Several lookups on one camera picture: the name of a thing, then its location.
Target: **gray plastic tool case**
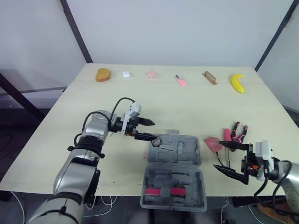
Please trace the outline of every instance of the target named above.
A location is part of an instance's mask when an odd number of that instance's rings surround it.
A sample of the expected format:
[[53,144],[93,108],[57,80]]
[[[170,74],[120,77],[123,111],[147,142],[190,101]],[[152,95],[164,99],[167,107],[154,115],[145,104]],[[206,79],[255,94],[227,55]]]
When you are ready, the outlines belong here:
[[[147,209],[206,211],[204,178],[199,166],[199,141],[195,136],[156,134],[162,145],[149,145],[140,205]],[[146,189],[160,189],[160,195],[146,194]],[[171,194],[171,188],[185,189],[185,196]]]

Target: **black cable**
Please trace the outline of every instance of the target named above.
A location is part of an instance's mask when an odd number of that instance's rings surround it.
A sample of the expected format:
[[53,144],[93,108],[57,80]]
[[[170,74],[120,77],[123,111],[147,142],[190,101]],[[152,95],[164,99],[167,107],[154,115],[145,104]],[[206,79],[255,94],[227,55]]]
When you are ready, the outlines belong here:
[[217,158],[218,158],[219,163],[220,163],[222,166],[224,166],[223,163],[222,163],[222,162],[220,161],[220,159],[219,159],[218,152],[216,152],[216,155],[217,155]]
[[6,146],[8,146],[9,145],[9,143],[12,141],[12,139],[13,139],[13,136],[11,135],[11,134],[4,134],[4,135],[2,135],[1,137],[0,137],[0,140],[1,139],[3,139],[3,138],[5,138],[6,136],[8,136],[9,137],[9,140],[8,140],[8,142],[0,149],[0,150],[3,150]]
[[77,144],[77,137],[80,136],[82,133],[76,134],[75,138],[74,138],[74,146],[76,146]]
[[278,191],[278,189],[281,187],[281,184],[283,183],[283,181],[287,178],[287,176],[289,175],[291,169],[292,169],[292,163],[288,160],[284,160],[282,162],[287,162],[289,164],[288,170],[286,171],[285,175],[281,178],[281,180],[278,182],[276,188],[273,191],[273,195],[272,195],[272,206],[273,209],[276,213],[280,214],[280,215],[294,215],[294,216],[299,216],[299,213],[296,212],[292,212],[292,211],[286,211],[286,210],[282,210],[279,209],[275,206],[275,195]]
[[1,161],[1,160],[4,160],[4,159],[15,160],[15,158],[13,158],[13,157],[10,157],[10,156],[4,156],[4,157],[2,157],[2,158],[0,159],[0,161]]
[[89,118],[89,116],[92,115],[92,114],[95,114],[95,113],[100,114],[100,115],[103,115],[103,116],[107,119],[107,121],[108,121],[108,123],[109,123],[109,117],[108,117],[106,114],[104,114],[104,113],[102,113],[102,112],[99,112],[99,111],[93,111],[93,112],[90,112],[90,113],[86,116],[86,118],[85,118],[85,120],[84,120],[84,123],[83,123],[82,131],[84,131],[84,129],[85,129],[85,125],[86,125],[86,122],[87,122],[87,119]]
[[2,158],[7,157],[8,155],[10,155],[12,153],[15,153],[19,148],[24,147],[24,146],[25,145],[18,146],[17,148],[15,148],[14,150],[12,150],[11,152],[6,153],[5,155],[3,155]]
[[268,180],[269,180],[269,175],[270,175],[270,174],[269,174],[269,164],[268,164],[268,163],[265,164],[265,166],[264,166],[265,180],[264,180],[262,186],[256,191],[256,193],[254,193],[254,198],[255,198],[256,200],[258,200],[259,203],[261,203],[262,205],[274,209],[275,212],[277,212],[279,215],[295,215],[295,216],[299,216],[299,213],[292,212],[292,211],[286,211],[286,210],[282,210],[282,209],[278,209],[278,208],[276,208],[276,206],[275,206],[275,195],[276,195],[276,192],[277,192],[277,190],[279,189],[279,187],[281,186],[282,182],[286,179],[286,177],[288,176],[288,174],[290,173],[290,170],[291,170],[291,168],[292,168],[292,163],[291,163],[290,161],[283,161],[283,162],[288,162],[288,163],[289,163],[289,168],[288,168],[287,172],[285,173],[285,175],[283,176],[283,178],[278,182],[276,188],[275,188],[274,191],[273,191],[273,195],[272,195],[272,204],[268,204],[268,203],[262,201],[261,199],[259,199],[259,198],[257,197],[257,195],[258,195],[259,193],[261,193],[262,190],[266,187],[266,185],[267,185],[267,183],[268,183]]
[[112,117],[113,117],[113,115],[114,115],[115,109],[117,108],[118,104],[119,104],[123,99],[131,100],[132,103],[135,102],[135,100],[133,100],[133,99],[131,99],[131,98],[128,98],[128,97],[120,98],[120,99],[117,101],[117,103],[115,104],[115,106],[114,106],[114,108],[113,108],[113,110],[112,110],[112,113],[111,113],[111,115],[110,115],[109,124],[108,124],[109,128],[111,127]]

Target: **pink marker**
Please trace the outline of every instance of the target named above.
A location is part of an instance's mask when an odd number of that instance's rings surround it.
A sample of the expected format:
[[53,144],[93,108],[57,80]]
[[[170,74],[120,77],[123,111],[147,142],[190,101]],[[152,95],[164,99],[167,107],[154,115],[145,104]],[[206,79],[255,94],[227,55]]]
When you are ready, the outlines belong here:
[[181,83],[182,86],[187,85],[186,81],[182,79],[181,76],[176,76],[179,83]]

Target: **yellow banana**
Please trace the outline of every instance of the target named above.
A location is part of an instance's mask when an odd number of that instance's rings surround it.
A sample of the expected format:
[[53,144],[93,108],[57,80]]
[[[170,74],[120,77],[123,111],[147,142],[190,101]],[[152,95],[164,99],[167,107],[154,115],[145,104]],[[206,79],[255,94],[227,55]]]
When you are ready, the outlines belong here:
[[242,78],[242,77],[245,77],[245,76],[241,75],[241,74],[233,74],[232,77],[231,77],[231,79],[230,79],[233,87],[239,93],[245,93],[245,88],[242,86],[242,84],[239,81],[239,78]]

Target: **cable on floor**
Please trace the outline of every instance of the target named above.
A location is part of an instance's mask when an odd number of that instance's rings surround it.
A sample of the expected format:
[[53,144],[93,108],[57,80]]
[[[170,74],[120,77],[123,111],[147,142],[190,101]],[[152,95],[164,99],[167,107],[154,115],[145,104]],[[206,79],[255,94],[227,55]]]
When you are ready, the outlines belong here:
[[222,214],[223,214],[223,209],[224,209],[226,206],[228,206],[228,203],[229,203],[229,201],[228,201],[228,197],[226,197],[226,199],[227,199],[227,203],[226,203],[225,205],[223,205],[223,207],[221,208],[221,215],[220,215],[221,223],[220,223],[220,224],[222,224]]
[[[114,204],[114,203],[116,202],[116,199],[117,199],[117,196],[115,196],[115,199],[114,199],[114,201],[112,202],[112,204]],[[108,204],[108,203],[106,203],[106,202],[104,201],[103,196],[101,196],[101,200],[102,200],[102,202],[103,202],[104,205],[110,205],[110,204]]]
[[87,204],[85,204],[85,207],[86,207],[88,210],[93,209],[94,204],[95,204],[95,200],[96,200],[96,199],[97,199],[97,197],[95,196],[95,197],[94,197],[94,200],[93,200],[93,205],[92,205],[90,208],[87,206]]
[[20,207],[21,207],[21,209],[22,209],[22,213],[23,213],[23,224],[25,224],[25,211],[24,211],[24,209],[23,209],[23,206],[22,206],[22,204],[21,204],[19,198],[17,197],[17,195],[15,195],[15,193],[12,192],[12,191],[11,191],[10,193],[12,193],[12,194],[14,195],[14,197],[17,199],[18,203],[20,204]]
[[260,223],[260,224],[263,224],[255,215],[254,215],[254,213],[253,213],[253,211],[251,210],[251,208],[250,208],[250,206],[248,205],[248,208],[249,208],[249,210],[250,210],[250,212],[251,212],[251,214],[252,214],[252,216]]
[[110,196],[110,209],[109,209],[108,211],[106,211],[106,212],[104,212],[104,213],[101,213],[101,214],[97,214],[97,215],[83,216],[83,218],[106,215],[106,214],[108,214],[108,213],[111,211],[111,209],[112,209],[112,204],[113,204],[113,202],[112,202],[112,197]]
[[13,139],[13,136],[11,134],[4,134],[4,135],[0,136],[0,140],[5,138],[5,137],[9,137],[9,139],[5,143],[5,145],[0,149],[0,151],[2,151],[6,146],[8,146],[11,143],[12,139]]

